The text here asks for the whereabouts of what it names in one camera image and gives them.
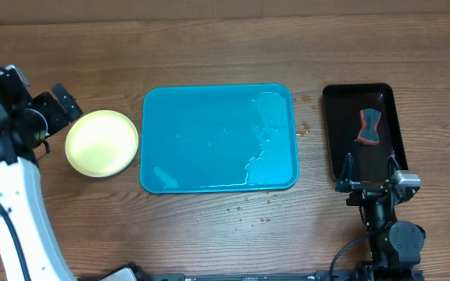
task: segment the black rectangular tray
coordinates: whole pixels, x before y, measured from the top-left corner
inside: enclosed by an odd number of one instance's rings
[[[352,180],[382,182],[388,177],[388,156],[394,155],[402,169],[407,168],[404,144],[398,125],[393,91],[387,84],[349,84],[326,86],[322,94],[327,146],[332,176],[336,180],[343,161],[352,153]],[[360,111],[381,112],[377,132],[378,145],[359,143]]]

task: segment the round plate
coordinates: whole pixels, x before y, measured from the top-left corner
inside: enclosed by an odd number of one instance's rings
[[[138,132],[124,115],[100,110],[85,115],[70,129],[66,156],[78,172],[111,176],[126,168],[138,149]]]

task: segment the blue tray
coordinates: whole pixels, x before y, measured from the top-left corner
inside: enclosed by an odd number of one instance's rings
[[[160,87],[145,97],[140,182],[147,191],[279,190],[298,175],[286,87]]]

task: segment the wall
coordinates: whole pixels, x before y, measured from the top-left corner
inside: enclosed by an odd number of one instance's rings
[[[0,24],[450,12],[450,0],[0,0]]]

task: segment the wooden tabletop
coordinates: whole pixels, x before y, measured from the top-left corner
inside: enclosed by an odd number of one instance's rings
[[[76,276],[129,261],[152,273],[328,269],[365,230],[347,195],[334,192],[320,96],[328,84],[385,82],[423,181],[398,218],[427,231],[427,279],[450,280],[450,14],[0,27],[0,66],[8,64],[23,69],[33,95],[61,82],[85,112],[116,110],[138,126],[153,87],[275,82],[293,94],[301,175],[285,191],[148,194],[139,156],[118,176],[89,179],[66,160],[69,128],[52,137],[39,162],[42,190]],[[337,267],[368,257],[356,247]]]

